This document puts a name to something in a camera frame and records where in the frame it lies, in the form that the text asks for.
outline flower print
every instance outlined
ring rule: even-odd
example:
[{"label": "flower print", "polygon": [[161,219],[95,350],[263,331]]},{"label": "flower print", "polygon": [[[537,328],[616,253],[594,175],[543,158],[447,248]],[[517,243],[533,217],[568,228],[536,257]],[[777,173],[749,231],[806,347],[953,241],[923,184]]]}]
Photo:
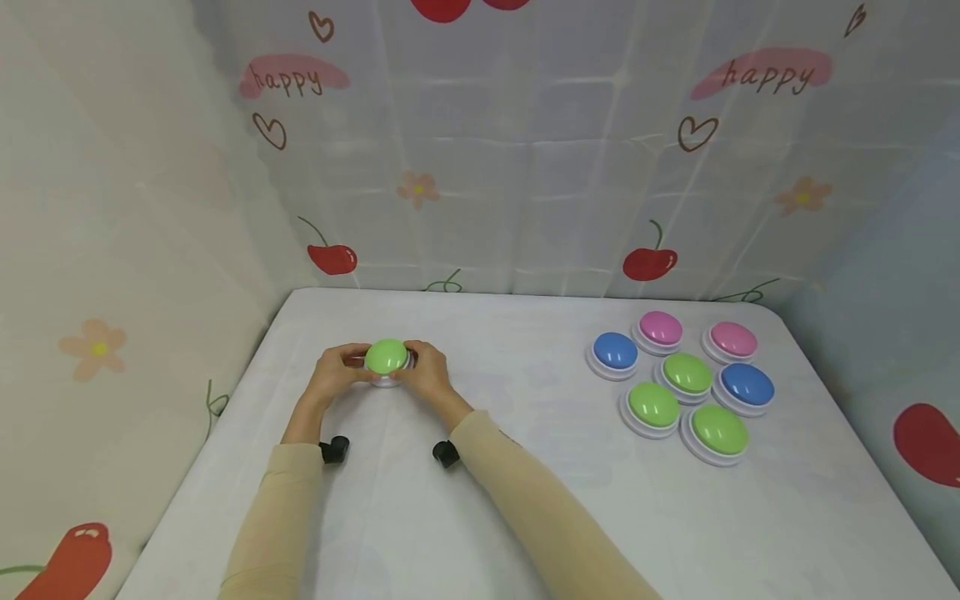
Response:
[{"label": "flower print", "polygon": [[81,325],[81,334],[60,340],[61,352],[80,359],[73,370],[74,381],[89,381],[101,367],[123,372],[124,364],[116,351],[127,342],[126,331],[111,329],[100,319],[88,319]]},{"label": "flower print", "polygon": [[778,194],[774,203],[783,204],[783,212],[780,213],[780,216],[786,217],[800,208],[820,210],[824,207],[824,198],[832,193],[833,186],[829,183],[814,185],[812,177],[804,176],[793,184],[792,190]]},{"label": "flower print", "polygon": [[400,198],[412,200],[416,210],[420,210],[423,206],[424,199],[435,202],[440,199],[433,176],[426,173],[417,176],[413,171],[403,172],[403,185],[396,189],[396,194]]}]

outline beige sleeve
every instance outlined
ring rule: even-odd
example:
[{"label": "beige sleeve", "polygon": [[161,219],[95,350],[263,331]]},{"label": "beige sleeve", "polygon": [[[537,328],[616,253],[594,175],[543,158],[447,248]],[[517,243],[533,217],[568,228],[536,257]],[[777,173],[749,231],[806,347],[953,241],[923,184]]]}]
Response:
[{"label": "beige sleeve", "polygon": [[500,432],[486,411],[467,415],[450,441],[513,528],[554,598],[660,598],[564,484]]},{"label": "beige sleeve", "polygon": [[313,444],[274,447],[230,552],[219,600],[297,600],[324,457]]}]

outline green button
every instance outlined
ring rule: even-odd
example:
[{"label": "green button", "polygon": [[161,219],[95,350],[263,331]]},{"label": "green button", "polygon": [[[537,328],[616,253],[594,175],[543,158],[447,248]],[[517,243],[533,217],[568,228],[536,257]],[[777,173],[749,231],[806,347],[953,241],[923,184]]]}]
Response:
[{"label": "green button", "polygon": [[668,427],[680,415],[680,403],[658,383],[638,383],[630,391],[630,410],[652,427]]},{"label": "green button", "polygon": [[407,347],[399,340],[380,340],[367,350],[367,369],[388,375],[407,364]]},{"label": "green button", "polygon": [[750,432],[740,417],[716,404],[701,406],[693,413],[693,432],[718,454],[739,454],[750,441]]},{"label": "green button", "polygon": [[693,354],[678,352],[663,361],[663,374],[670,383],[688,394],[702,394],[710,389],[713,373]]}]

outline left hand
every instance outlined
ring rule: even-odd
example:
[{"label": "left hand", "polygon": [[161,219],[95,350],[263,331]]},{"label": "left hand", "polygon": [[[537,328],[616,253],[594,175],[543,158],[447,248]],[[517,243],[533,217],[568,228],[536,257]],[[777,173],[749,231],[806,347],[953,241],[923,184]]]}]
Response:
[{"label": "left hand", "polygon": [[325,409],[351,384],[376,379],[376,373],[363,368],[368,349],[370,344],[344,344],[325,350],[317,360],[301,400]]}]

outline black clip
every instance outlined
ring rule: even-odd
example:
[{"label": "black clip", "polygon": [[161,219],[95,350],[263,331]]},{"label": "black clip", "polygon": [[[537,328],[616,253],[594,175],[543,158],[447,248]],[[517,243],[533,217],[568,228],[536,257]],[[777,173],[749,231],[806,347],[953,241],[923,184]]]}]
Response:
[{"label": "black clip", "polygon": [[437,442],[437,445],[433,446],[433,457],[440,461],[444,468],[450,468],[460,461],[460,453],[450,440]]},{"label": "black clip", "polygon": [[328,465],[339,465],[347,459],[347,450],[350,448],[350,440],[344,436],[334,436],[329,444],[320,442],[320,451],[324,456],[324,463]]}]

